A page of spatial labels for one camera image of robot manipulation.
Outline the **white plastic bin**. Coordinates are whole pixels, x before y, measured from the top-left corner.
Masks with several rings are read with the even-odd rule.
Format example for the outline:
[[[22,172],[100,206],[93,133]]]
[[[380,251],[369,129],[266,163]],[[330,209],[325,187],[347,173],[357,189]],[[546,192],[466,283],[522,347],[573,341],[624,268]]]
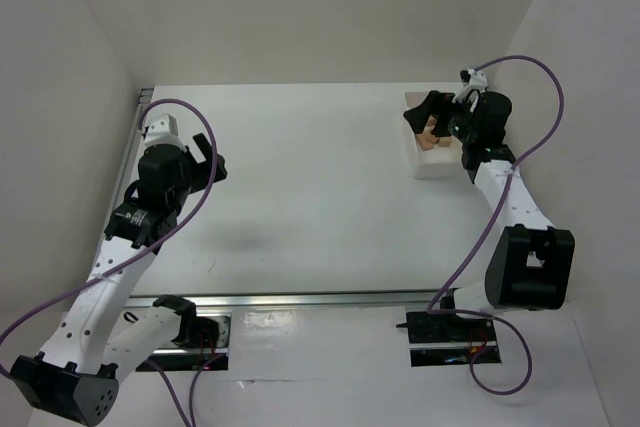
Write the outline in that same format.
[[[402,135],[412,176],[415,179],[435,179],[460,176],[465,173],[461,164],[462,144],[455,137],[448,148],[437,145],[429,151],[422,151],[415,135],[402,115]]]

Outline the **short rectangular wood block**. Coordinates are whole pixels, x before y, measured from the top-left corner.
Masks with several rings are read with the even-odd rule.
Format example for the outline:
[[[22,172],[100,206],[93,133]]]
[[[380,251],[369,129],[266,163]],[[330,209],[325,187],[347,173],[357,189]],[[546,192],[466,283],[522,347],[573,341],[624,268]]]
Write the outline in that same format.
[[[432,150],[439,143],[439,138],[430,132],[416,134],[415,138],[422,151]]]

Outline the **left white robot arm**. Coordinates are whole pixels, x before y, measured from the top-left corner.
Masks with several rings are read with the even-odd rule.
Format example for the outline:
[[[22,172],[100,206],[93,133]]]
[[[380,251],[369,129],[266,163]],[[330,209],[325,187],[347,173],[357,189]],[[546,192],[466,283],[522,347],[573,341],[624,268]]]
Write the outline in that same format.
[[[144,317],[112,333],[133,288],[159,254],[159,240],[178,224],[189,195],[227,176],[225,160],[203,134],[193,138],[197,161],[174,134],[148,141],[138,177],[111,213],[88,288],[76,297],[52,337],[33,356],[19,356],[10,378],[31,407],[84,426],[102,422],[120,384],[159,347],[213,351],[216,321],[196,305],[164,294]]]

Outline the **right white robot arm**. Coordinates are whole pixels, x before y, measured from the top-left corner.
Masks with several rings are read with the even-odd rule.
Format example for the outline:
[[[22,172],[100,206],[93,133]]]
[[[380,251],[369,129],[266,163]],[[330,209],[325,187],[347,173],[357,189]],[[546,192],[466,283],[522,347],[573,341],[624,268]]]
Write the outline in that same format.
[[[404,118],[432,138],[450,136],[462,145],[461,163],[493,213],[500,237],[483,281],[448,285],[436,311],[468,317],[474,312],[557,310],[565,301],[575,250],[573,234],[556,228],[526,188],[518,162],[505,143],[512,112],[508,97],[483,92],[477,99],[430,91]]]

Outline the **aluminium left rail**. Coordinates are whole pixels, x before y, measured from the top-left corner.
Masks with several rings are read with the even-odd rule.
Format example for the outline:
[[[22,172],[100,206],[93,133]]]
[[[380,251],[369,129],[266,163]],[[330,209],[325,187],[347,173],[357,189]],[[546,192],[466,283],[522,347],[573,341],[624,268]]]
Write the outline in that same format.
[[[117,201],[120,201],[121,197],[124,195],[124,191],[126,190],[126,187],[130,183],[130,177],[133,171],[133,163],[136,157],[136,152],[140,144],[138,121],[139,121],[141,112],[151,103],[153,98],[153,93],[154,93],[153,87],[142,88],[139,92],[137,105],[135,108],[135,115],[133,119],[133,126],[131,128],[131,132],[127,141],[126,149],[124,152],[123,164],[122,164],[122,168],[120,170],[120,176],[118,179],[118,185],[117,185],[117,191],[116,191]]]

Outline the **aluminium rail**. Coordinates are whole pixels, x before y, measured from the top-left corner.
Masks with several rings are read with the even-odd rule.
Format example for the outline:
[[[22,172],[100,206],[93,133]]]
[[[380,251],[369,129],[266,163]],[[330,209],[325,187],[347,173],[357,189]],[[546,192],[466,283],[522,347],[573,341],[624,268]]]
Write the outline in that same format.
[[[210,309],[320,308],[359,306],[413,306],[428,304],[435,290],[387,290],[345,292],[303,292],[236,295],[193,295],[186,299]]]
[[[154,93],[153,87],[142,88],[139,92],[137,105],[135,108],[135,115],[133,119],[133,126],[131,128],[131,132],[127,141],[126,149],[124,152],[123,164],[122,164],[122,168],[120,170],[120,176],[118,179],[118,185],[117,185],[117,191],[116,191],[117,201],[120,201],[121,197],[124,195],[124,191],[126,190],[126,187],[130,183],[130,177],[133,171],[133,163],[136,157],[136,152],[140,144],[138,121],[139,121],[141,112],[151,103],[153,98],[153,93]]]

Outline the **aluminium front rail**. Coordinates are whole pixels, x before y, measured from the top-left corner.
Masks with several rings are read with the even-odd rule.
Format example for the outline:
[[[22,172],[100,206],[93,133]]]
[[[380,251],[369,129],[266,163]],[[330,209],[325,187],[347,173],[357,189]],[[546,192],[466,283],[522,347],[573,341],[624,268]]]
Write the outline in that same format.
[[[320,308],[359,306],[413,306],[428,304],[435,290],[387,290],[345,292],[303,292],[236,295],[193,295],[186,299],[210,309]]]

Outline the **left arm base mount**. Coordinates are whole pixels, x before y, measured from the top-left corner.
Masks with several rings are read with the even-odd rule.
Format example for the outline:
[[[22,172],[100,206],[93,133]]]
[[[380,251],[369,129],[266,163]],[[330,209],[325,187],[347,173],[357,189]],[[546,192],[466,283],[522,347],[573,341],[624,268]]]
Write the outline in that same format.
[[[227,371],[231,316],[207,316],[204,326],[183,346],[169,342],[153,352],[149,361],[166,372]]]

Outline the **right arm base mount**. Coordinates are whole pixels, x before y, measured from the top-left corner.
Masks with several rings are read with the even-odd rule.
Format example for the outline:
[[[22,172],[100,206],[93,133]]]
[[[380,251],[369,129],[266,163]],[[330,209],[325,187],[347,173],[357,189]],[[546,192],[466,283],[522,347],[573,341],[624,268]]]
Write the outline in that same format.
[[[492,321],[455,315],[409,311],[396,328],[407,334],[412,367],[499,364],[497,336]]]

